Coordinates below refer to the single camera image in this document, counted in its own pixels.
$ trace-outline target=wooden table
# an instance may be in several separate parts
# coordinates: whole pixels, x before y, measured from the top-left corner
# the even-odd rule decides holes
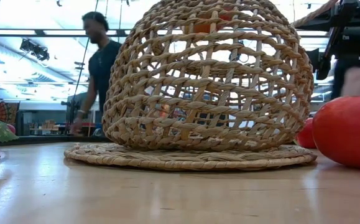
[[[360,170],[154,172],[67,161],[72,143],[2,147],[3,223],[360,224]]]

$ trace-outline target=wicker basket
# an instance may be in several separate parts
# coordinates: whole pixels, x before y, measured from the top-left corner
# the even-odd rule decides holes
[[[122,146],[65,155],[168,170],[311,162],[310,151],[281,145],[303,127],[312,90],[308,56],[271,2],[162,0],[137,22],[113,67],[103,130]]]

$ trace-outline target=man's arm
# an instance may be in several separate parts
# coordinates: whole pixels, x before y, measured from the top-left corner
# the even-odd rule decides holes
[[[82,113],[78,113],[78,118],[82,118],[83,117],[83,113],[87,113],[90,108],[93,106],[94,102],[95,102],[95,98],[97,97],[97,90],[95,88],[95,81],[94,81],[94,77],[90,76],[90,82],[88,84],[88,89],[87,89],[87,95],[86,95],[86,100],[83,102],[82,106],[81,106],[81,111]]]

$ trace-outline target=black camera equipment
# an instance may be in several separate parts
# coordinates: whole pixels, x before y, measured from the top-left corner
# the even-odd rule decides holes
[[[332,55],[338,60],[360,59],[360,1],[358,0],[341,0],[335,7],[296,28],[330,33],[323,54],[320,54],[318,49],[307,53],[314,72],[317,71],[317,80],[324,80],[328,76]]]

